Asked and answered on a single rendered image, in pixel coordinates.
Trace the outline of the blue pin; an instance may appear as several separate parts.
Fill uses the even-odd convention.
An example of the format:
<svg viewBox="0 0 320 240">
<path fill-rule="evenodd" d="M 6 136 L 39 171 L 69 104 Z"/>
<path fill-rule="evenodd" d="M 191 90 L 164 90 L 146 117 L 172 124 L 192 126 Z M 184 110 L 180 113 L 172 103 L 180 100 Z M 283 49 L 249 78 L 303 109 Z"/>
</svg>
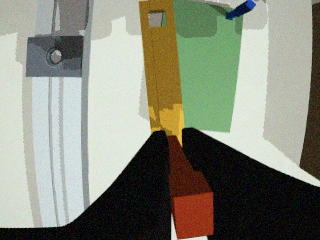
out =
<svg viewBox="0 0 320 240">
<path fill-rule="evenodd" d="M 240 17 L 241 15 L 245 15 L 247 12 L 251 12 L 253 8 L 255 8 L 255 3 L 252 0 L 244 1 L 243 4 L 240 4 L 239 7 L 232 9 L 232 12 L 225 13 L 228 20 L 232 20 L 233 17 Z"/>
</svg>

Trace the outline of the grey slotted metal rail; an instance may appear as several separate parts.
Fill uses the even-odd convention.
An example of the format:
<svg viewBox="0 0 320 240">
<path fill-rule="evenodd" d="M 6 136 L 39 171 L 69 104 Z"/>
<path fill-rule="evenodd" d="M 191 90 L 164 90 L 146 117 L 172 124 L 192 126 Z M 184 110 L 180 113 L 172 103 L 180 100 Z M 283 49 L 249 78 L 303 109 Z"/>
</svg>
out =
<svg viewBox="0 0 320 240">
<path fill-rule="evenodd" d="M 39 0 L 28 37 L 37 195 L 45 227 L 89 205 L 87 103 L 93 0 Z"/>
</svg>

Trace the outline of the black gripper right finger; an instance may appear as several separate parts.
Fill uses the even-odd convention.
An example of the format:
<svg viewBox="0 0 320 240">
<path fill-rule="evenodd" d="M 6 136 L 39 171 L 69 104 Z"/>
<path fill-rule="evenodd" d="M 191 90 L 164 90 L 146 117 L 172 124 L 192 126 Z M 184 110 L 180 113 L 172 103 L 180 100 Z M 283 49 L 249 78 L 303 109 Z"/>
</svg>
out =
<svg viewBox="0 0 320 240">
<path fill-rule="evenodd" d="M 207 240 L 320 240 L 320 187 L 183 128 L 183 151 L 213 191 Z"/>
</svg>

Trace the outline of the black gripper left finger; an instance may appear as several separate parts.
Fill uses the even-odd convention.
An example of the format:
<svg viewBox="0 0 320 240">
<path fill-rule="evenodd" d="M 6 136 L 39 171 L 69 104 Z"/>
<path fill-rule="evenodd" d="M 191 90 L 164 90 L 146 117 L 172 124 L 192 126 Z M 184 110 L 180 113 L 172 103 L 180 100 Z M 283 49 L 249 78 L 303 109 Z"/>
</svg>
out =
<svg viewBox="0 0 320 240">
<path fill-rule="evenodd" d="M 64 227 L 0 228 L 0 240 L 171 240 L 171 157 L 155 131 L 103 195 Z"/>
</svg>

